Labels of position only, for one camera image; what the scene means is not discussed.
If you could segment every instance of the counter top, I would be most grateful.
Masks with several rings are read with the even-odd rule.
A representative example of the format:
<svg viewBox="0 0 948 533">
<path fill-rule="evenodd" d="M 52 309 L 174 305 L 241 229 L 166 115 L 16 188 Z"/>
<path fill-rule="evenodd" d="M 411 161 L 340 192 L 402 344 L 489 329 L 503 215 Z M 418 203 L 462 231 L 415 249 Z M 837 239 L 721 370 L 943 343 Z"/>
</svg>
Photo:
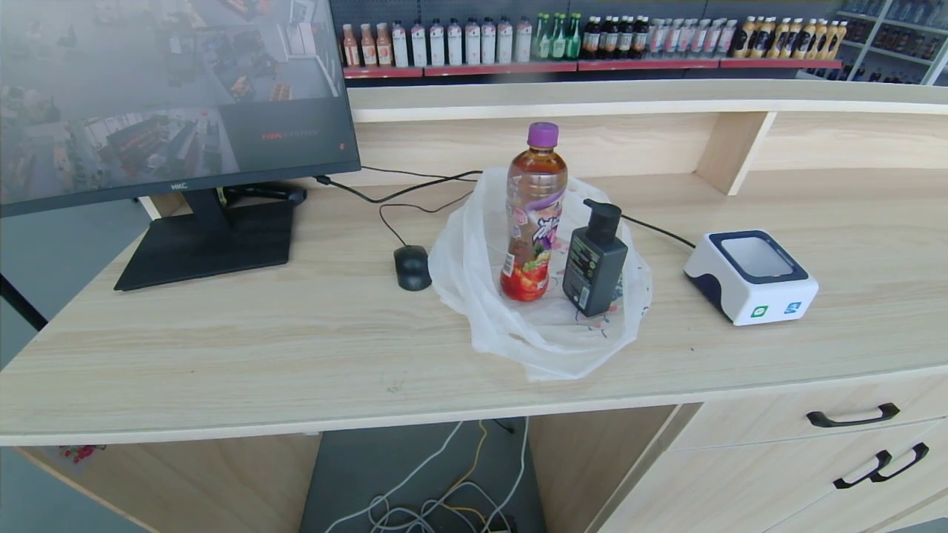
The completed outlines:
<svg viewBox="0 0 948 533">
<path fill-rule="evenodd" d="M 948 115 L 948 88 L 803 80 L 648 80 L 350 88 L 355 122 L 727 111 Z"/>
<path fill-rule="evenodd" d="M 692 240 L 769 230 L 819 279 L 813 307 L 799 322 L 735 327 L 684 278 L 688 248 L 633 227 L 655 291 L 640 339 L 587 378 L 530 383 L 516 363 L 474 352 L 465 317 L 432 289 L 397 286 L 399 243 L 376 206 L 320 186 L 297 210 L 286 266 L 119 293 L 137 243 L 122 252 L 0 372 L 0 446 L 319 432 L 948 373 L 941 173 L 773 172 L 732 197 L 694 175 L 591 182 Z M 438 206 L 470 187 L 404 199 Z M 387 215 L 426 247 L 447 218 Z"/>
</svg>

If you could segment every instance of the monitor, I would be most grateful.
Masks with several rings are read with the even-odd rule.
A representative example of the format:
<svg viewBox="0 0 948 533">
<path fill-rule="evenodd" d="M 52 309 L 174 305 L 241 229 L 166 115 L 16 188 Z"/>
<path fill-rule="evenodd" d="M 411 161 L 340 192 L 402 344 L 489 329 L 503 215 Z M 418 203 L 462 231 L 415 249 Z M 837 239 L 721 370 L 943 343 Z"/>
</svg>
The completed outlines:
<svg viewBox="0 0 948 533">
<path fill-rule="evenodd" d="M 285 263 L 292 205 L 215 188 L 360 168 L 328 0 L 2 0 L 0 25 L 0 215 L 191 206 L 116 289 Z"/>
</svg>

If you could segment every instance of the green bottle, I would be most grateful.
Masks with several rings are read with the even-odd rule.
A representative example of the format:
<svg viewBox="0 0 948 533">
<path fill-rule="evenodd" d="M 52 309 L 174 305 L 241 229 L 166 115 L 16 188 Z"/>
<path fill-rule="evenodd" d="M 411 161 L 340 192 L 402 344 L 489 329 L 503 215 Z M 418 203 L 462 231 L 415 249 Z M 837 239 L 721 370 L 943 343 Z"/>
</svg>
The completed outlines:
<svg viewBox="0 0 948 533">
<path fill-rule="evenodd" d="M 579 58 L 579 50 L 583 46 L 582 18 L 583 15 L 580 13 L 572 13 L 570 15 L 570 36 L 566 42 L 566 59 Z"/>
<path fill-rule="evenodd" d="M 557 13 L 554 17 L 553 46 L 550 55 L 555 60 L 561 60 L 566 55 L 566 44 L 570 40 L 566 35 L 566 14 Z"/>
<path fill-rule="evenodd" d="M 534 34 L 534 59 L 550 59 L 550 44 L 552 41 L 550 38 L 550 15 L 548 13 L 540 13 L 537 15 L 537 33 Z"/>
</svg>

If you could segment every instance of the pump dispenser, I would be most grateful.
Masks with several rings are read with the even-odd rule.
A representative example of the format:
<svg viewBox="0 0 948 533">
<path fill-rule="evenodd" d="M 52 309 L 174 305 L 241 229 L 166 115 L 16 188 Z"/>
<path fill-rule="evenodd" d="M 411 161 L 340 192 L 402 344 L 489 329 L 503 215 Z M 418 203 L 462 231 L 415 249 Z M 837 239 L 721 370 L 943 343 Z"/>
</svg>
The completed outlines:
<svg viewBox="0 0 948 533">
<path fill-rule="evenodd" d="M 590 207 L 590 223 L 573 231 L 563 292 L 582 314 L 591 317 L 612 305 L 629 247 L 615 236 L 622 218 L 618 206 L 589 198 L 583 203 Z"/>
</svg>

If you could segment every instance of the purple bottle cap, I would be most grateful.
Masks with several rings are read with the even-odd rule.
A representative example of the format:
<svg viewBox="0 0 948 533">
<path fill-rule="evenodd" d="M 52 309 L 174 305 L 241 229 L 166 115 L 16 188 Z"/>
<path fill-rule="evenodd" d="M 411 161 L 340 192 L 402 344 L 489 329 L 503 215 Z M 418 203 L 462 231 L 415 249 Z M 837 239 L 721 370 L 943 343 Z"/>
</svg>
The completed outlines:
<svg viewBox="0 0 948 533">
<path fill-rule="evenodd" d="M 559 126 L 552 122 L 534 122 L 530 124 L 527 144 L 537 148 L 553 148 L 559 140 Z"/>
</svg>

